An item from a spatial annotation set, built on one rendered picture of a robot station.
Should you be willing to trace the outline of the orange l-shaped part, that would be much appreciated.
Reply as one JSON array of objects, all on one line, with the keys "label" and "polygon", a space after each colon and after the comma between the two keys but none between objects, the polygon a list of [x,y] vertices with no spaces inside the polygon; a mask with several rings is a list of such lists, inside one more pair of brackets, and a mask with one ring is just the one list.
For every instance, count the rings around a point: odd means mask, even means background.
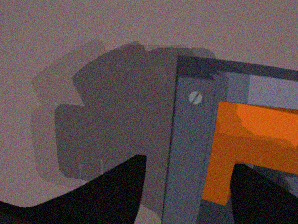
[{"label": "orange l-shaped part", "polygon": [[202,198],[226,205],[237,163],[298,176],[298,109],[220,101]]}]

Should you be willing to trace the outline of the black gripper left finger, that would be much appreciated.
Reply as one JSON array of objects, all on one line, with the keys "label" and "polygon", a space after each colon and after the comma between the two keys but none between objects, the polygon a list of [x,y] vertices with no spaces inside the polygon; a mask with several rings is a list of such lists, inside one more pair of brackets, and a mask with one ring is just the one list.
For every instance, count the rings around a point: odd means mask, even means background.
[{"label": "black gripper left finger", "polygon": [[43,204],[20,208],[0,201],[0,224],[134,224],[145,175],[146,156],[134,155]]}]

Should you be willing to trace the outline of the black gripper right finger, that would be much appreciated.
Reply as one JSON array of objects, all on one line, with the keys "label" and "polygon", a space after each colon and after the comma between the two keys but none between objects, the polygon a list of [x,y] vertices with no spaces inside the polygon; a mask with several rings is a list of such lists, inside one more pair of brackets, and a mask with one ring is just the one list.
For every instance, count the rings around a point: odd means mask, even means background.
[{"label": "black gripper right finger", "polygon": [[298,224],[298,197],[245,164],[230,177],[235,224]]}]

